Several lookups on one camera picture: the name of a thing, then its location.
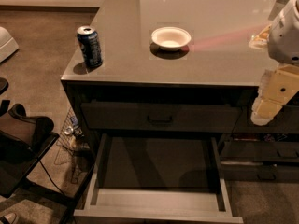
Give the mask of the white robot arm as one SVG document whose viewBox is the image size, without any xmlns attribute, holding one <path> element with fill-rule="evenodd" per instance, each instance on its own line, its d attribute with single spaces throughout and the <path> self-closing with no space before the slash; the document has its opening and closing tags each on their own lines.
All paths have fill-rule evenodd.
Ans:
<svg viewBox="0 0 299 224">
<path fill-rule="evenodd" d="M 279 63 L 277 69 L 266 70 L 262 75 L 251 108 L 251 121 L 264 126 L 299 92 L 298 0 L 289 0 L 272 23 L 250 40 L 249 46 L 267 49 L 269 57 Z"/>
</svg>

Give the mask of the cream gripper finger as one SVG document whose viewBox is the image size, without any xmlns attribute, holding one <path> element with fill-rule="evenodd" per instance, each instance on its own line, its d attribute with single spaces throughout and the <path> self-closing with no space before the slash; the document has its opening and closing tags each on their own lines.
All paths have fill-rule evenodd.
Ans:
<svg viewBox="0 0 299 224">
<path fill-rule="evenodd" d="M 287 104 L 299 92 L 299 67 L 281 65 L 276 70 L 266 70 L 259 86 L 259 97 L 278 105 Z"/>
<path fill-rule="evenodd" d="M 250 119 L 258 126 L 267 125 L 281 110 L 282 106 L 269 100 L 257 97 L 251 108 Z"/>
</svg>

